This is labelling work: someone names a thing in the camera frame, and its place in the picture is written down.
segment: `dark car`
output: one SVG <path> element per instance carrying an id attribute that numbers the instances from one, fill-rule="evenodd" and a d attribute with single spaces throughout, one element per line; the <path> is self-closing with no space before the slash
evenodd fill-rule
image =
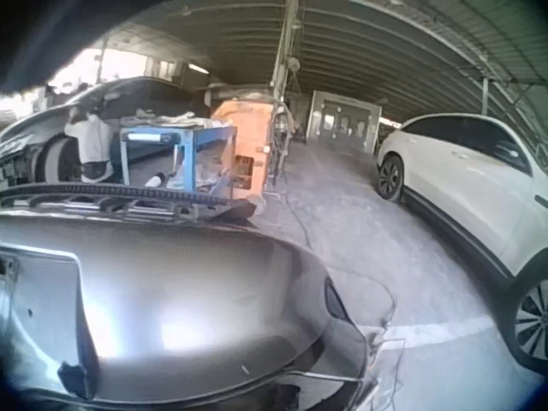
<path id="1" fill-rule="evenodd" d="M 0 192 L 9 382 L 39 409 L 354 410 L 371 387 L 365 338 L 319 259 L 250 227 L 243 203 Z"/>
<path id="2" fill-rule="evenodd" d="M 108 93 L 119 94 L 104 101 Z M 115 80 L 86 90 L 66 104 L 42 111 L 12 124 L 0 133 L 0 188 L 29 182 L 65 182 L 79 175 L 78 142 L 64 134 L 70 109 L 92 109 L 103 105 L 101 118 L 115 121 L 134 116 L 138 109 L 151 110 L 157 116 L 179 116 L 187 111 L 208 116 L 209 109 L 196 104 L 189 92 L 167 81 L 137 77 Z M 112 142 L 112 163 L 120 163 L 119 142 Z M 133 143 L 130 161 L 161 150 L 161 146 Z"/>

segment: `metal roof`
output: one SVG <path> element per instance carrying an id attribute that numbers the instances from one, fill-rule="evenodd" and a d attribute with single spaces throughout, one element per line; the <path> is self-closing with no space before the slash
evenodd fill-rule
<path id="1" fill-rule="evenodd" d="M 403 122 L 433 112 L 480 112 L 487 76 L 489 115 L 505 120 L 531 146 L 548 142 L 548 25 L 529 3 L 299 3 L 293 55 L 301 69 L 290 87 L 382 99 L 384 115 Z M 284 0 L 161 3 L 119 27 L 110 46 L 184 58 L 230 84 L 268 83 L 284 6 Z"/>

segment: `orange machine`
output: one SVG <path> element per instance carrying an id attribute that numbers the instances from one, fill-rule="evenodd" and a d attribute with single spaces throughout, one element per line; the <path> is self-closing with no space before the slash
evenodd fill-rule
<path id="1" fill-rule="evenodd" d="M 257 206 L 257 213 L 261 213 L 266 206 L 262 193 L 269 169 L 280 167 L 287 153 L 287 146 L 281 146 L 275 135 L 274 121 L 279 107 L 284 108 L 289 128 L 292 128 L 292 118 L 285 104 L 264 94 L 248 94 L 224 101 L 211 116 L 217 120 L 231 121 L 238 130 L 232 173 L 233 196 L 252 201 Z"/>

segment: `white suv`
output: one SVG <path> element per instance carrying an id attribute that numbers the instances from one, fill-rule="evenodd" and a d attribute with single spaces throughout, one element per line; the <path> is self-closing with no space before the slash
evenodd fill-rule
<path id="1" fill-rule="evenodd" d="M 441 220 L 505 285 L 502 331 L 523 365 L 548 371 L 548 176 L 508 125 L 417 117 L 378 153 L 378 192 Z"/>

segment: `concrete floor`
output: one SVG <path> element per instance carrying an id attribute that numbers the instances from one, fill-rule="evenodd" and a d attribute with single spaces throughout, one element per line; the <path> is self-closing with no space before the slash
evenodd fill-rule
<path id="1" fill-rule="evenodd" d="M 511 357 L 461 257 L 405 206 L 377 196 L 376 173 L 372 158 L 295 143 L 253 222 L 325 262 L 362 332 L 381 330 L 395 302 L 367 410 L 516 410 L 540 377 Z"/>

